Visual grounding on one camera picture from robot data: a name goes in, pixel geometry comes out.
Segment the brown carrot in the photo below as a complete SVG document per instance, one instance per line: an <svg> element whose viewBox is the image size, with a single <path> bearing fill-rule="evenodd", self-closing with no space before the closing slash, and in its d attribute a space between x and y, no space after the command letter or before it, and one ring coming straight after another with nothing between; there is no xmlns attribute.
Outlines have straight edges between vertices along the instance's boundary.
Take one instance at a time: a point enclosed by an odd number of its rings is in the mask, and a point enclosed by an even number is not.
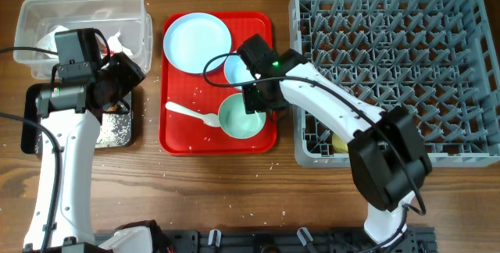
<svg viewBox="0 0 500 253"><path fill-rule="evenodd" d="M106 109L106 112L115 112L118 109L118 105L115 104Z"/></svg>

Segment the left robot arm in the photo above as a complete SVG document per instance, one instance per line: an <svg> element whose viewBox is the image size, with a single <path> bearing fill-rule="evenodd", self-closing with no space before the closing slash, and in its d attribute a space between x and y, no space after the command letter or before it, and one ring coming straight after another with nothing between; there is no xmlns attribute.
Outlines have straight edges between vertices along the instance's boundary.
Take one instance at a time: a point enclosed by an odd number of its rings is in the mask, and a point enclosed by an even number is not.
<svg viewBox="0 0 500 253"><path fill-rule="evenodd" d="M36 100L42 132L41 173L25 252L167 252L171 243L154 220L120 226L101 244L91 225L91 172L104 112L145 78L125 53L102 53L95 28L55 34L58 64Z"/></svg>

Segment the white tissue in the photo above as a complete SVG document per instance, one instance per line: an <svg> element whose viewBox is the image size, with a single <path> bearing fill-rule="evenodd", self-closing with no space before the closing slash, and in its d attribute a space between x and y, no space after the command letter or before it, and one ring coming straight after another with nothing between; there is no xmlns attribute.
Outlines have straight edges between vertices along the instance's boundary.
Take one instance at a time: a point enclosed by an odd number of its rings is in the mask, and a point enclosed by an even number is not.
<svg viewBox="0 0 500 253"><path fill-rule="evenodd" d="M58 32L68 31L68 28L64 26L57 26L52 32L46 34L43 38L41 38L36 44L37 48L48 50L50 52L57 52L57 47L55 44L55 34ZM58 56L54 54L48 53L48 57L50 59L57 59Z"/></svg>

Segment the light blue plate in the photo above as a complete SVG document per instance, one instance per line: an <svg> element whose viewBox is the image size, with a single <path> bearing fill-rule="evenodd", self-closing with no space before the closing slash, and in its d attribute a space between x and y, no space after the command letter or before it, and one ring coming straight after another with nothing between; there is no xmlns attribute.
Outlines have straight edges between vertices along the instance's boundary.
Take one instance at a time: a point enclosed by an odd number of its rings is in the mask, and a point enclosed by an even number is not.
<svg viewBox="0 0 500 253"><path fill-rule="evenodd" d="M202 74L206 63L232 48L228 26L214 15L193 12L175 19L163 38L170 64L184 73Z"/></svg>

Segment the green bowl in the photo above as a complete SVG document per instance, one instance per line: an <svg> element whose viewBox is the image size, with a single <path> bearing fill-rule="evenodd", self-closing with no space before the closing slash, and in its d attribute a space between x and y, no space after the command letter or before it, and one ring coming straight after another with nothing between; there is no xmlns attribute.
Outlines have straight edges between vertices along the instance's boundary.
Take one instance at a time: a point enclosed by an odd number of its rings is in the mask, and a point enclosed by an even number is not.
<svg viewBox="0 0 500 253"><path fill-rule="evenodd" d="M235 139L257 135L266 123L264 112L246 113L242 93L228 96L220 105L218 119L224 133Z"/></svg>

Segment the white plastic spoon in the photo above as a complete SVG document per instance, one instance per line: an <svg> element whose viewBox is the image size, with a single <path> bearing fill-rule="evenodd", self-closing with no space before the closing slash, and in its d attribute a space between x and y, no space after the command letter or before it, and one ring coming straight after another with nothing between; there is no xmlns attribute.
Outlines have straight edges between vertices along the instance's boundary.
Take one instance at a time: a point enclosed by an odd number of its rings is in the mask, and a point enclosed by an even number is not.
<svg viewBox="0 0 500 253"><path fill-rule="evenodd" d="M170 110L171 112L177 112L182 115L200 119L205 125L209 127L220 127L219 117L214 113L201 114L200 112L195 112L175 102L167 102L165 104L165 108L167 110Z"/></svg>

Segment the white paper scrap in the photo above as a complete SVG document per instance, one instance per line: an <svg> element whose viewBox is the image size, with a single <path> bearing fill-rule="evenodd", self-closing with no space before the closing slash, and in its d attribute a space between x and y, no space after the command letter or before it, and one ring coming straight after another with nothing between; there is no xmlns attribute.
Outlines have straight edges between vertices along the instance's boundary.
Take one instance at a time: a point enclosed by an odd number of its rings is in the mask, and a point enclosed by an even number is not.
<svg viewBox="0 0 500 253"><path fill-rule="evenodd" d="M133 52L122 44L122 42L120 41L120 36L121 32L118 30L113 36L108 38L107 43L109 46L110 54L114 55L116 53L123 52L127 56L132 56Z"/></svg>

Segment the light blue rice bowl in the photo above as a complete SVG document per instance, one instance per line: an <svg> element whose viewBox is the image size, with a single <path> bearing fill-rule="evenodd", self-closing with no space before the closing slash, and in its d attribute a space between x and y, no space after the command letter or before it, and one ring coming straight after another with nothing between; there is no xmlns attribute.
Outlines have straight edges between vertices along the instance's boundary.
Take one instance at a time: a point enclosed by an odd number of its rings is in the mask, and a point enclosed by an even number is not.
<svg viewBox="0 0 500 253"><path fill-rule="evenodd" d="M236 52L233 52L233 54L228 56L225 60L223 72L229 84L238 84L255 79Z"/></svg>

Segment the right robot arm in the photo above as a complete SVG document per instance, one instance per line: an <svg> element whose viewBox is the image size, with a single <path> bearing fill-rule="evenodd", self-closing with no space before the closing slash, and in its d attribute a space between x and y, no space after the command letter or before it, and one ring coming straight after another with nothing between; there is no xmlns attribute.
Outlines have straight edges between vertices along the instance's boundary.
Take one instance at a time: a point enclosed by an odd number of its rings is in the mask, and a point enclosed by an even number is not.
<svg viewBox="0 0 500 253"><path fill-rule="evenodd" d="M407 109L366 103L329 81L302 54L278 55L255 34L236 51L253 81L241 84L246 112L296 105L316 117L348 146L352 178L368 203L364 230L376 248L395 245L412 209L425 215L420 194L432 164Z"/></svg>

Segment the yellow cup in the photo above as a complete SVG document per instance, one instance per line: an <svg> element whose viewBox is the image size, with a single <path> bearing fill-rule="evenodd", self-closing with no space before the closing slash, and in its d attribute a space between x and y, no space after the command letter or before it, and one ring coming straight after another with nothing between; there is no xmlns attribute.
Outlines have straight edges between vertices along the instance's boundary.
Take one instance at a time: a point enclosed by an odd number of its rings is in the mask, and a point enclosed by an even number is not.
<svg viewBox="0 0 500 253"><path fill-rule="evenodd" d="M331 137L331 144L336 153L348 153L348 146L342 139L336 134Z"/></svg>

